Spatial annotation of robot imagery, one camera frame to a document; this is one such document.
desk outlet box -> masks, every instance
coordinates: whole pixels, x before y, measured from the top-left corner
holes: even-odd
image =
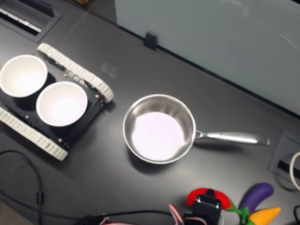
[[[300,136],[287,130],[281,134],[273,154],[269,169],[275,174],[290,179],[290,163],[293,155],[300,151]],[[300,182],[300,158],[296,160],[294,166],[294,176]]]

saucepan handle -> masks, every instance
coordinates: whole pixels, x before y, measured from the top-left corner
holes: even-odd
[[[239,132],[214,132],[204,133],[196,131],[195,139],[214,139],[226,142],[236,142],[243,144],[269,145],[270,141],[267,137],[259,135],[239,133]]]

dark tabletop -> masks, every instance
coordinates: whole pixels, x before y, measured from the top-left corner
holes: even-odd
[[[68,1],[52,1],[63,17],[42,39],[102,78],[114,91],[107,105],[59,162],[0,123],[0,151],[19,150],[38,167],[45,192],[44,210],[83,217],[87,214],[157,209],[173,203],[185,212],[187,194],[200,187],[226,193],[236,204],[255,183],[269,182],[275,193],[260,208],[282,208],[274,224],[293,221],[299,192],[268,170],[283,129],[300,135],[300,121],[241,90],[220,81],[160,50],[152,51],[141,40],[86,12]],[[0,66],[10,58],[34,53],[38,44],[0,26]],[[122,121],[139,98],[155,93],[172,95],[191,110],[201,131],[241,131],[267,136],[269,147],[217,142],[196,143],[179,161],[149,165],[133,156],[123,139]],[[37,181],[18,157],[0,158],[0,188],[36,207]],[[37,214],[0,196],[33,223]],[[225,224],[238,224],[232,213],[223,213]],[[45,225],[71,221],[43,217]],[[114,218],[140,224],[173,224],[170,217],[139,215]]]

white ceramic bowl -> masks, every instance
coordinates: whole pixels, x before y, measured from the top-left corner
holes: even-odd
[[[0,71],[0,88],[4,93],[21,98],[42,88],[47,79],[47,66],[34,55],[19,55],[7,61]]]
[[[54,127],[64,127],[79,120],[88,105],[88,97],[78,84],[56,82],[46,87],[37,98],[37,114]]]

plastic toy vegetable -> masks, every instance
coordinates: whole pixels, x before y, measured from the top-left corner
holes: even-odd
[[[197,196],[204,195],[207,190],[207,188],[198,188],[193,190],[187,196],[187,205],[194,204]],[[233,204],[230,198],[220,191],[215,190],[215,198],[220,200],[222,203],[222,209],[230,212],[236,212],[240,217],[240,223],[242,225],[267,225],[277,216],[280,212],[280,208],[254,211],[263,200],[270,197],[273,193],[274,188],[271,184],[256,184],[245,194],[239,208]]]
[[[189,195],[187,196],[187,205],[194,204],[196,197],[198,195],[204,195],[207,192],[208,188],[198,188],[193,190]],[[215,190],[215,198],[220,200],[222,203],[222,209],[230,212],[238,212],[239,210],[237,207],[233,204],[233,202],[222,192]]]
[[[278,215],[280,208],[258,210],[250,215],[246,225],[268,225]]]
[[[240,204],[241,222],[245,224],[247,218],[256,207],[274,193],[274,188],[269,183],[259,183],[251,187],[243,197]]]

